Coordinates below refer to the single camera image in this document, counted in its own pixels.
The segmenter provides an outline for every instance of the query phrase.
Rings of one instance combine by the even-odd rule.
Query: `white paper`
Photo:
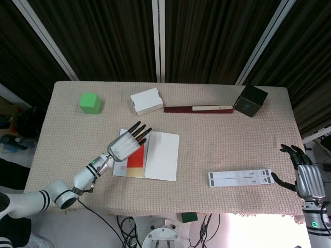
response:
[[[149,138],[145,178],[176,181],[179,135],[152,132]]]

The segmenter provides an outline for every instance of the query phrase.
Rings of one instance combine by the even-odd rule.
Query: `person's leg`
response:
[[[1,186],[14,190],[24,190],[29,172],[29,168],[0,158]]]
[[[31,220],[13,219],[6,215],[0,220],[0,236],[10,240],[13,247],[25,246],[31,234]]]

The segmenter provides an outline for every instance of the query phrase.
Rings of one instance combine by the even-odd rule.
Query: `robot finger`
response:
[[[143,138],[141,141],[138,142],[138,144],[141,146],[142,144],[144,144],[146,142],[146,138]]]
[[[293,149],[293,150],[295,150],[297,153],[299,153],[299,154],[305,154],[304,153],[304,151],[302,151],[299,147],[297,147],[297,146],[291,146],[291,148]]]
[[[289,147],[287,145],[281,144],[280,146],[282,147],[281,151],[284,151],[284,152],[287,152],[287,153],[296,153],[295,150],[293,150],[291,147]]]
[[[284,188],[286,188],[288,190],[291,190],[291,191],[296,192],[296,189],[295,189],[295,185],[294,184],[291,184],[291,183],[282,181],[281,179],[279,179],[279,177],[274,172],[271,172],[271,176],[273,177],[274,181],[277,184],[279,184],[280,186],[282,186],[282,187],[284,187]]]
[[[312,162],[311,162],[311,160],[310,160],[310,158],[308,157],[308,155],[306,155],[305,153],[304,153],[304,151],[302,151],[299,147],[297,147],[297,146],[291,146],[292,147],[292,149],[293,150],[295,150],[298,154],[299,154],[299,156],[300,156],[300,158],[301,158],[301,161],[302,161],[302,164],[312,164]]]
[[[140,134],[137,138],[136,141],[140,141],[143,137],[145,137],[146,135],[148,135],[148,133],[152,130],[152,128],[148,128],[145,132],[143,132],[142,134]]]
[[[141,121],[138,121],[136,124],[134,124],[129,130],[129,133],[133,133],[133,131],[140,125]]]
[[[144,125],[142,125],[141,127],[139,127],[133,134],[132,134],[132,136],[133,137],[136,137],[138,134],[140,134],[141,133],[141,131],[143,131],[144,130],[144,128],[146,127],[146,125],[144,124]]]

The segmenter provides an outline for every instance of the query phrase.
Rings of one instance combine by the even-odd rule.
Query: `white robotic arm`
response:
[[[96,180],[115,162],[127,159],[146,141],[145,136],[152,130],[143,131],[146,125],[140,121],[119,136],[108,146],[108,152],[101,154],[73,177],[73,188],[63,180],[55,181],[44,190],[25,194],[0,193],[0,219],[5,215],[18,219],[47,210],[53,201],[59,208],[69,208],[84,192],[92,192]],[[0,247],[11,247],[6,238],[1,238]]]

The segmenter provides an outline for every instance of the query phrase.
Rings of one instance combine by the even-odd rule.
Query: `table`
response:
[[[142,82],[57,82],[48,107],[26,192],[41,190],[73,176],[107,151],[121,128],[138,120],[155,131],[179,134],[177,181],[160,181],[104,174],[92,194],[81,200],[96,210],[121,215],[171,212],[240,214],[301,214],[296,193],[277,184],[211,189],[208,172],[270,168],[287,182],[295,174],[280,144],[302,146],[288,92],[259,87],[269,93],[250,118],[233,114],[178,114],[162,109],[135,115],[130,95],[157,87],[165,106],[234,104],[244,86]],[[96,92],[103,101],[99,115],[79,109],[83,92]],[[82,206],[75,203],[71,208]]]

